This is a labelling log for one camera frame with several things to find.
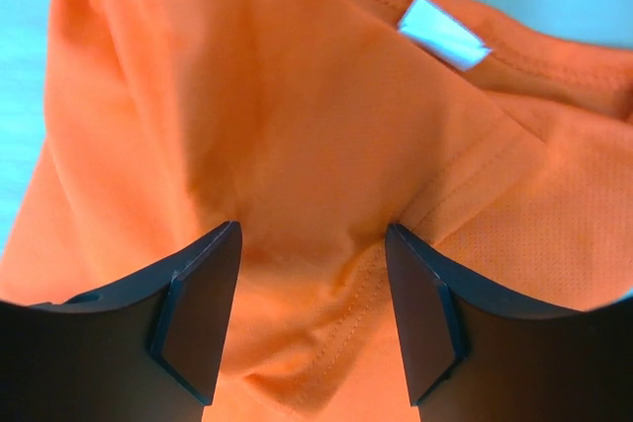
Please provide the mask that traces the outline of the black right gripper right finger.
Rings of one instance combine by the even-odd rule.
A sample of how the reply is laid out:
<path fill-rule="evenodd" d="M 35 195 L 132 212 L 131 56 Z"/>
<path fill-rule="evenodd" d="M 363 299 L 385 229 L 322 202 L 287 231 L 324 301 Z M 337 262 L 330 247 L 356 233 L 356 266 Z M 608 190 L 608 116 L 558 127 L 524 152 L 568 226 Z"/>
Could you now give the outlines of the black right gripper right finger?
<path fill-rule="evenodd" d="M 632 301 L 590 311 L 508 289 L 399 224 L 388 277 L 410 403 L 423 421 L 628 421 Z"/>

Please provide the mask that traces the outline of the orange t-shirt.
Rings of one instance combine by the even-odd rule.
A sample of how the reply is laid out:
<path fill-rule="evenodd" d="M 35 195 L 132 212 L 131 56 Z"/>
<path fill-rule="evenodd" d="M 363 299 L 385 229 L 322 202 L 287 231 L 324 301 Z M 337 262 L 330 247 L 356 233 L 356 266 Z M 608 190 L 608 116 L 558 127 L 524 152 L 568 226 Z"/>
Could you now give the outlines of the orange t-shirt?
<path fill-rule="evenodd" d="M 1 296 L 64 300 L 226 220 L 209 421 L 412 421 L 384 234 L 588 309 L 632 286 L 632 55 L 475 0 L 51 0 Z"/>

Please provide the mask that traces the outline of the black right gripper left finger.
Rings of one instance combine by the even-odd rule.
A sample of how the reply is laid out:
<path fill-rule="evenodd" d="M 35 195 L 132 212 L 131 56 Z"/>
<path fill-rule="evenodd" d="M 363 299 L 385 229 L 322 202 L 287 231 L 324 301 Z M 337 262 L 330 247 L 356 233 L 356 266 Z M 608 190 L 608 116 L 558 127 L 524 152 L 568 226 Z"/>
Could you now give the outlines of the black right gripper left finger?
<path fill-rule="evenodd" d="M 240 266 L 226 222 L 61 303 L 1 305 L 5 421 L 198 421 L 214 398 Z"/>

